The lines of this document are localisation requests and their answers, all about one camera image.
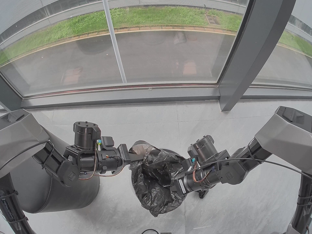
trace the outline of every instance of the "gray metal column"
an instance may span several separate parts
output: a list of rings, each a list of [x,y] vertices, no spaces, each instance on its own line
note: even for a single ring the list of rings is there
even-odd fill
[[[250,0],[219,79],[220,107],[231,110],[271,55],[296,0]]]
[[[0,105],[6,111],[21,109],[22,98],[0,76]]]
[[[113,43],[113,48],[115,51],[115,56],[116,56],[119,72],[121,75],[121,79],[122,79],[123,83],[127,83],[126,75],[125,75],[124,70],[123,70],[123,65],[121,62],[121,57],[120,57],[120,53],[119,53],[119,49],[118,49],[118,45],[117,45],[117,40],[116,40],[116,36],[115,36],[112,18],[110,16],[110,8],[108,6],[107,0],[103,0],[103,5],[104,5],[104,11],[105,11],[105,15],[106,15],[107,25],[108,25],[108,29],[110,31],[111,40]]]

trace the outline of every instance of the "green lawn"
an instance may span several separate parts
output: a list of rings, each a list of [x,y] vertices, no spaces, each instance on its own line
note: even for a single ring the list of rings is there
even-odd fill
[[[115,28],[142,25],[192,25],[207,26],[205,13],[216,15],[220,19],[220,28],[238,30],[242,16],[217,10],[188,7],[144,7],[144,8],[115,8],[111,10],[111,17]],[[0,52],[0,64],[5,63],[22,53],[55,42],[62,38],[83,35],[90,32],[107,30],[104,11],[77,16],[61,21],[41,31],[32,33],[15,42]],[[284,32],[280,42],[299,49],[312,56],[312,45],[303,39]]]

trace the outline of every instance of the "tiled floor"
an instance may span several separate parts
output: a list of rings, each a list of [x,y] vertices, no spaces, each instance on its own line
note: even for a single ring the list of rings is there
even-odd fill
[[[188,146],[210,134],[217,150],[232,154],[246,146],[279,105],[312,114],[309,100],[240,101],[221,113],[218,101],[108,105],[32,110],[48,130],[74,142],[75,121],[97,123],[102,136],[128,148],[142,139],[187,156]],[[286,164],[276,156],[271,161]],[[66,212],[26,214],[37,234],[141,234],[147,228],[172,234],[270,234],[284,232],[296,207],[300,175],[271,164],[251,171],[240,185],[218,184],[205,199],[190,193],[176,210],[154,218],[131,192],[130,171],[101,178],[91,205]],[[0,231],[12,233],[0,220]]]

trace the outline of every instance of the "black cable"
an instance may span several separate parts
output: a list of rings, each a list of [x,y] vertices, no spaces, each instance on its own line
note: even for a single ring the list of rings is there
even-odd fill
[[[159,234],[159,232],[158,232],[157,230],[154,230],[154,229],[147,229],[147,230],[143,231],[141,234],[143,234],[143,233],[145,233],[145,232],[147,232],[147,231],[154,231],[154,232],[156,232],[157,234]]]
[[[37,143],[37,144],[35,144],[35,145],[32,145],[32,146],[30,146],[30,147],[27,147],[26,149],[22,150],[22,151],[19,152],[18,154],[15,154],[12,158],[10,158],[7,162],[5,162],[5,163],[0,167],[0,170],[1,170],[3,167],[5,167],[9,162],[11,162],[13,159],[15,159],[17,156],[21,155],[22,153],[25,153],[25,152],[28,151],[29,149],[32,149],[32,148],[34,148],[34,147],[36,147],[36,146],[40,146],[40,145],[42,145],[42,144],[44,144],[44,143],[47,143],[47,142],[50,142],[50,140],[45,140],[45,141],[39,142],[39,143]]]
[[[270,164],[274,164],[274,165],[277,165],[277,166],[282,166],[282,167],[284,167],[284,168],[290,169],[290,170],[292,170],[292,171],[294,171],[294,172],[296,172],[296,173],[299,173],[299,174],[301,174],[301,175],[303,175],[303,176],[306,176],[307,178],[309,178],[309,179],[312,180],[312,177],[306,175],[305,173],[303,173],[303,172],[301,172],[301,171],[298,171],[298,170],[296,170],[296,169],[293,169],[293,168],[291,168],[291,167],[289,167],[289,166],[285,166],[285,165],[282,165],[282,164],[279,164],[279,163],[275,163],[275,162],[267,161],[267,160],[263,160],[263,159],[258,159],[258,158],[255,158],[255,159],[253,159],[253,158],[228,158],[228,159],[222,159],[222,160],[218,160],[218,161],[214,161],[214,162],[207,163],[207,164],[205,164],[205,167],[206,167],[206,166],[209,166],[209,165],[212,165],[212,164],[215,164],[215,163],[218,163],[218,162],[229,161],[229,160],[257,160],[257,161],[261,161],[261,162],[266,162],[266,163],[270,163]],[[193,172],[193,171],[196,171],[196,170],[200,170],[200,169],[202,169],[202,168],[199,167],[199,168],[190,170],[190,172]]]

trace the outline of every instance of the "manhole cover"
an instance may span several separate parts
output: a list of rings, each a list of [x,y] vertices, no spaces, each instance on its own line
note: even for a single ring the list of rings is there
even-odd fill
[[[220,20],[217,16],[207,15],[207,14],[205,14],[205,16],[209,24],[220,25]]]

